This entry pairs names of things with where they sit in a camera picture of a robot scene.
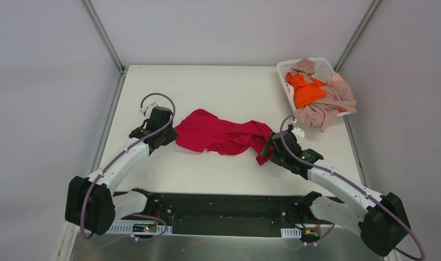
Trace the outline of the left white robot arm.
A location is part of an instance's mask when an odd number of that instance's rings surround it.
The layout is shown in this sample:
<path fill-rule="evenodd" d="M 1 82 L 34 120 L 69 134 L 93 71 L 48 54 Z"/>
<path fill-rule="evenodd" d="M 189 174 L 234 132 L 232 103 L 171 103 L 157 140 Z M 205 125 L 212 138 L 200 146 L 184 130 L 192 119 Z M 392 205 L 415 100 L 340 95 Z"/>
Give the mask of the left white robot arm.
<path fill-rule="evenodd" d="M 107 232 L 114 221 L 134 213 L 143 220 L 156 212 L 154 203 L 140 191 L 115 195 L 117 187 L 155 150 L 175 141 L 173 112 L 154 106 L 149 118 L 129 134 L 114 158 L 86 177 L 75 176 L 69 183 L 65 220 L 96 235 Z"/>

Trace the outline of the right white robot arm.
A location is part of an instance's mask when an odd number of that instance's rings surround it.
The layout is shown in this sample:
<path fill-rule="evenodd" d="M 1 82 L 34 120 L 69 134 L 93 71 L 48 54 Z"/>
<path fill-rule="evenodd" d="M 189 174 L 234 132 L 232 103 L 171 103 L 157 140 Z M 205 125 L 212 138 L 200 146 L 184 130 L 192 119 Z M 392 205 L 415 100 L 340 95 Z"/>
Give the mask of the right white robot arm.
<path fill-rule="evenodd" d="M 311 223 L 326 220 L 359 236 L 373 253 L 386 257 L 395 250 L 411 229 L 401 199 L 358 185 L 312 149 L 303 150 L 289 130 L 272 133 L 261 155 L 337 197 L 312 191 L 298 203 L 299 218 Z"/>

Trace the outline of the red t shirt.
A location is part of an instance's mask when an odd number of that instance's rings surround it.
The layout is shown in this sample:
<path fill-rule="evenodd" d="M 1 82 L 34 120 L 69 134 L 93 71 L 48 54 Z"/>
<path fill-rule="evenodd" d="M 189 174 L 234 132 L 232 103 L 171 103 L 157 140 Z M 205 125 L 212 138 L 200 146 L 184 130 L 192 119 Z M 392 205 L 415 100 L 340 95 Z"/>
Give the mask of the red t shirt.
<path fill-rule="evenodd" d="M 175 127 L 175 131 L 178 133 L 176 144 L 187 150 L 236 156 L 252 148 L 257 153 L 259 165 L 269 161 L 271 150 L 267 150 L 265 156 L 260 154 L 273 130 L 262 122 L 235 123 L 204 109 L 196 109 Z"/>

